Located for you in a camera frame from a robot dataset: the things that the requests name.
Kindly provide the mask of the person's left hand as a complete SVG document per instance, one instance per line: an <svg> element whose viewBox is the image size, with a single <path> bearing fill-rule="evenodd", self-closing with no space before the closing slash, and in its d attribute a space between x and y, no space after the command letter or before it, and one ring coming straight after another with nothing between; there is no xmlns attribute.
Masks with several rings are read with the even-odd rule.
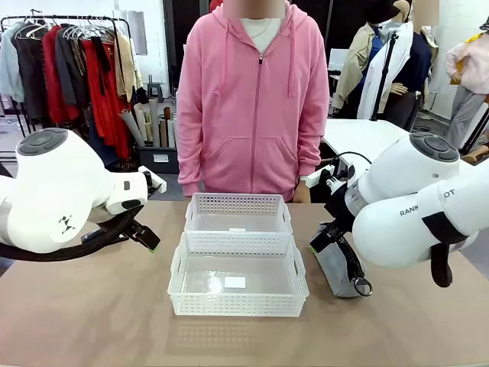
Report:
<svg viewBox="0 0 489 367"><path fill-rule="evenodd" d="M311 203L309 188L307 187L306 182L303 180L300 180L296 187L293 196L293 203L305 203L305 204Z"/></svg>

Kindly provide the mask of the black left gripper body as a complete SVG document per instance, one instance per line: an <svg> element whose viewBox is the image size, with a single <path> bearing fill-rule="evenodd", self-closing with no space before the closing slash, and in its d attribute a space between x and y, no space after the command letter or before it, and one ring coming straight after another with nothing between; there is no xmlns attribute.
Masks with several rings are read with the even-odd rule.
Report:
<svg viewBox="0 0 489 367"><path fill-rule="evenodd" d="M131 219L126 227L123 229L122 234L132 239L133 241L146 241L148 234L148 227L141 225L135 219Z"/></svg>

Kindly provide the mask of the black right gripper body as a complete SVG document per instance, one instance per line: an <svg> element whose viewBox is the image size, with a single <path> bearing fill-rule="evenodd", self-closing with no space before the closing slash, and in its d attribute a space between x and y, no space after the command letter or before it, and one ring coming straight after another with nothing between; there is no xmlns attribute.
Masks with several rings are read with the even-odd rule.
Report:
<svg viewBox="0 0 489 367"><path fill-rule="evenodd" d="M325 209L334 218L330 225L337 231L351 232L355 216L348 209L345 202L347 186L341 185L333 191L326 200Z"/></svg>

